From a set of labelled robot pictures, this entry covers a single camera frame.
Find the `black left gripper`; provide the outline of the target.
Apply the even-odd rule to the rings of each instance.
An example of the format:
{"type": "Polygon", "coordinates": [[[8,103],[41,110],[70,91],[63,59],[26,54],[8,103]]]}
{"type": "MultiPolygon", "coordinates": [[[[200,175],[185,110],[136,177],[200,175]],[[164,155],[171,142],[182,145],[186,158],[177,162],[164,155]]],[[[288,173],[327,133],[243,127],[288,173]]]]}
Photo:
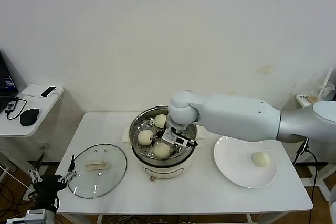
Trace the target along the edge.
{"type": "Polygon", "coordinates": [[[28,174],[33,183],[33,189],[37,194],[33,208],[59,208],[60,201],[57,193],[66,188],[66,183],[77,175],[75,170],[75,157],[72,156],[68,171],[63,176],[40,176],[39,169],[42,165],[44,156],[32,163],[32,169],[28,174]]]}

